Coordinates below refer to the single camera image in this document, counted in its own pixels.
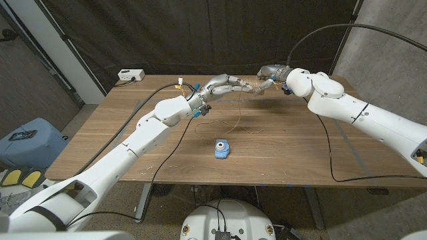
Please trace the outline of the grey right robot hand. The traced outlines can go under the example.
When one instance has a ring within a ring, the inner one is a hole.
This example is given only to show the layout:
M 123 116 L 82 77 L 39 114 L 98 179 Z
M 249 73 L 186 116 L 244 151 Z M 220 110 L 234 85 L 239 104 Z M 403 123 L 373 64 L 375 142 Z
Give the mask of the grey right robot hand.
M 262 80 L 258 87 L 254 88 L 256 95 L 261 95 L 274 83 L 285 83 L 288 75 L 292 71 L 287 65 L 264 65 L 258 71 L 256 77 Z

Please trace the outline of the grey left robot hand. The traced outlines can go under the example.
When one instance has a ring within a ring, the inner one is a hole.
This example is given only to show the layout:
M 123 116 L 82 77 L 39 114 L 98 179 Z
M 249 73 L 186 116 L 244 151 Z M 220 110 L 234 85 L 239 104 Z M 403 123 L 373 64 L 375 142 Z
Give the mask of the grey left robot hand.
M 199 109 L 210 101 L 222 98 L 232 92 L 252 92 L 254 86 L 249 81 L 227 74 L 217 75 L 200 87 L 187 102 L 192 110 Z

